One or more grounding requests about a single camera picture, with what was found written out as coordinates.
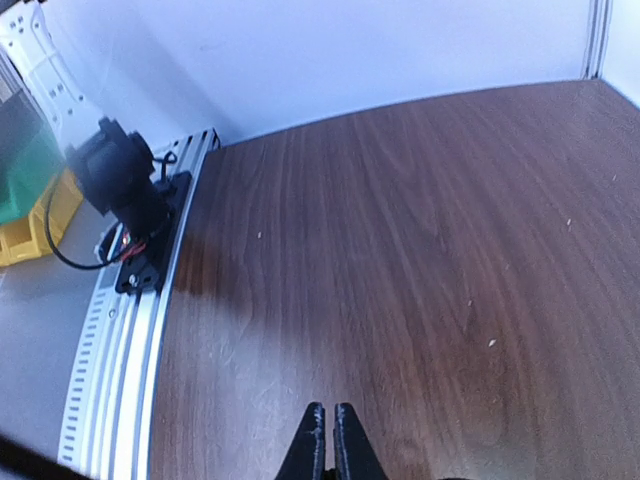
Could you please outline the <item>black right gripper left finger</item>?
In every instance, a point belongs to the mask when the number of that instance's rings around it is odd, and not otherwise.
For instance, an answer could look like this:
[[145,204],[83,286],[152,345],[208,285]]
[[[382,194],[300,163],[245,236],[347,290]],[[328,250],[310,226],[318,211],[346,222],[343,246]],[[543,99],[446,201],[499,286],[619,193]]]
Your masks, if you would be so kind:
[[321,480],[325,476],[325,409],[310,403],[299,422],[276,480]]

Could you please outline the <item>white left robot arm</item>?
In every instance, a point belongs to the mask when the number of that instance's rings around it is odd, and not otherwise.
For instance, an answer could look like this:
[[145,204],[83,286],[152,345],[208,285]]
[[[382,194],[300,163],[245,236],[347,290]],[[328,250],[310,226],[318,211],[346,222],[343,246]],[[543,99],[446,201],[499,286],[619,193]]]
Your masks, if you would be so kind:
[[162,231],[171,213],[150,179],[154,156],[148,144],[84,94],[52,41],[39,2],[3,4],[1,47],[46,116],[89,203],[103,215],[113,213],[136,240]]

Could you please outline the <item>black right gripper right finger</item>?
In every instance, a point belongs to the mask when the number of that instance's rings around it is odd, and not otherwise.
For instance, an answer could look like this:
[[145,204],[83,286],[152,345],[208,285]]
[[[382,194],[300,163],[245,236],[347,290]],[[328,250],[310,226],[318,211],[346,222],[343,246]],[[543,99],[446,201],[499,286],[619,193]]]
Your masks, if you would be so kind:
[[350,403],[339,403],[334,415],[336,478],[387,479],[354,407]]

